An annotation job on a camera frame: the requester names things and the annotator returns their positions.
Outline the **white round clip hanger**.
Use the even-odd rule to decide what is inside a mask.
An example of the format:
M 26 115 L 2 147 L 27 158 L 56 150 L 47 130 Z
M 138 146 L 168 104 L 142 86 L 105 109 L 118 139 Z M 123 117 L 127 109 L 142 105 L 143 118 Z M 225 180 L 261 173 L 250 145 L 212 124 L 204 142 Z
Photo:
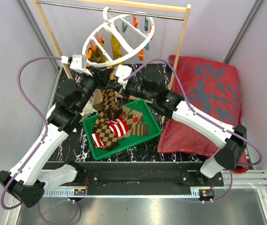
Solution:
M 145 16 L 145 19 L 148 21 L 148 32 L 141 31 L 138 27 L 135 28 L 133 26 L 133 23 L 130 23 L 126 18 L 130 17 L 133 15 L 126 15 L 126 14 L 120 14 L 117 16 L 112 16 L 110 12 L 107 10 L 111 9 L 110 7 L 105 7 L 104 10 L 102 11 L 102 17 L 104 22 L 98 26 L 86 39 L 83 47 L 82 47 L 82 55 L 86 55 L 86 51 L 90 48 L 90 39 L 93 41 L 94 44 L 96 44 L 99 49 L 103 52 L 106 62 L 105 63 L 95 63 L 95 62 L 90 62 L 87 59 L 87 64 L 90 66 L 102 68 L 102 67 L 109 67 L 113 65 L 117 65 L 119 63 L 122 63 L 130 58 L 132 58 L 135 55 L 138 55 L 140 50 L 144 50 L 144 46 L 149 43 L 154 36 L 155 33 L 155 23 L 153 17 Z M 117 27 L 115 26 L 116 21 L 121 21 L 125 22 L 128 25 L 128 28 L 131 28 L 134 32 L 136 32 L 140 37 L 143 38 L 143 41 L 135 48 L 132 48 L 128 42 L 125 40 L 125 38 L 122 36 L 122 34 L 118 31 Z M 104 47 L 100 44 L 100 41 L 97 39 L 97 35 L 99 31 L 105 30 L 106 32 L 110 33 L 111 35 L 114 35 L 117 40 L 121 44 L 121 49 L 125 51 L 125 54 L 117 59 L 113 60 L 113 57 L 109 55 L 109 53 L 104 49 Z

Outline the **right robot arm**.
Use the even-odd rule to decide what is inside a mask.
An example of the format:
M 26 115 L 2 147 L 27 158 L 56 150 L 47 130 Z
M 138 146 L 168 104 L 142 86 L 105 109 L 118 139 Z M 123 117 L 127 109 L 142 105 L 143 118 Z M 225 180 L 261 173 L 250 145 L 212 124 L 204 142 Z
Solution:
M 246 148 L 247 131 L 243 125 L 233 127 L 223 123 L 189 105 L 186 97 L 143 78 L 125 81 L 119 93 L 152 101 L 157 113 L 191 127 L 218 147 L 196 174 L 198 184 L 206 186 L 217 173 L 236 168 Z

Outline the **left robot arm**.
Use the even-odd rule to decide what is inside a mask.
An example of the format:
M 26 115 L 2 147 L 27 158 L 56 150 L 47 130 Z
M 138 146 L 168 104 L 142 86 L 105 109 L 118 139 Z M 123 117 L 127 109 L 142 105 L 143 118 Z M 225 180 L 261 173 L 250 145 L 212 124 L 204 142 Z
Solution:
M 59 82 L 55 105 L 44 119 L 43 133 L 26 155 L 9 171 L 0 171 L 4 193 L 11 194 L 21 204 L 31 208 L 43 194 L 65 183 L 75 186 L 84 181 L 84 168 L 75 162 L 65 162 L 60 168 L 43 175 L 44 165 L 58 146 L 67 139 L 82 120 L 82 112 L 96 89 L 108 86 L 112 69 L 91 67 L 80 82 L 66 79 Z

